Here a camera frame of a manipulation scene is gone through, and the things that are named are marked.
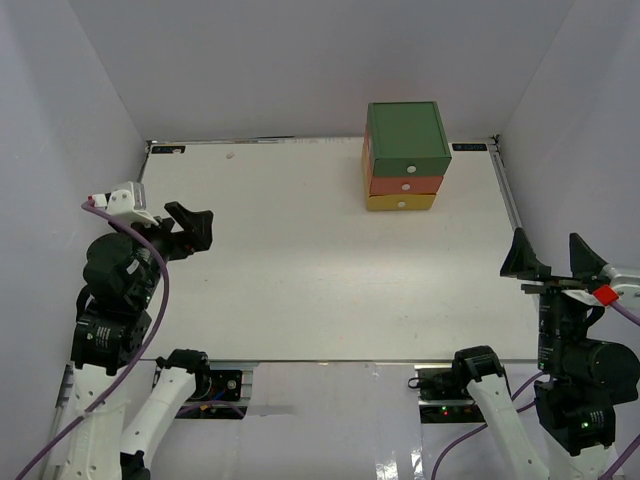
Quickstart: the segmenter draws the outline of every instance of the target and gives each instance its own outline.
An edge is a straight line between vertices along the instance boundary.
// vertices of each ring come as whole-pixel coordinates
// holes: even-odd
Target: green box
[[[370,103],[366,135],[374,177],[442,176],[451,162],[436,102]]]

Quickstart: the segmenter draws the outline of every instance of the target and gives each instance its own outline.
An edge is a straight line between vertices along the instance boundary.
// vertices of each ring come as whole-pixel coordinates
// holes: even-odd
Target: green box top
[[[370,103],[375,158],[451,158],[436,102]]]

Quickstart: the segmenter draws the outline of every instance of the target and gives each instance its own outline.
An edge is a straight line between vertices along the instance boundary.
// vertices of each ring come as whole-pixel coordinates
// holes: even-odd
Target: gray wall
[[[568,273],[579,232],[611,263],[640,267],[640,4],[575,2],[504,131],[504,159],[539,258]],[[609,313],[596,338],[640,355],[640,331]],[[618,407],[618,444],[640,432],[639,404]],[[628,463],[640,478],[640,456]]]
[[[71,0],[145,139],[362,134],[437,99],[502,131],[573,0]]]
[[[0,476],[44,445],[84,252],[87,195],[139,170],[144,143],[66,0],[0,1]]]

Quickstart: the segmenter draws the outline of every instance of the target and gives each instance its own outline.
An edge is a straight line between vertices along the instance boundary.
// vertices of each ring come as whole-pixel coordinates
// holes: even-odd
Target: black label
[[[486,152],[486,143],[452,143],[454,152]]]
[[[184,145],[156,145],[151,147],[151,153],[184,153]]]

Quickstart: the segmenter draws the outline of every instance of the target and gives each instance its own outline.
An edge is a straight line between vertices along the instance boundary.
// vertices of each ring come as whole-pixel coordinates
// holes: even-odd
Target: yellow drawer
[[[367,197],[367,210],[429,210],[435,195],[375,195]]]

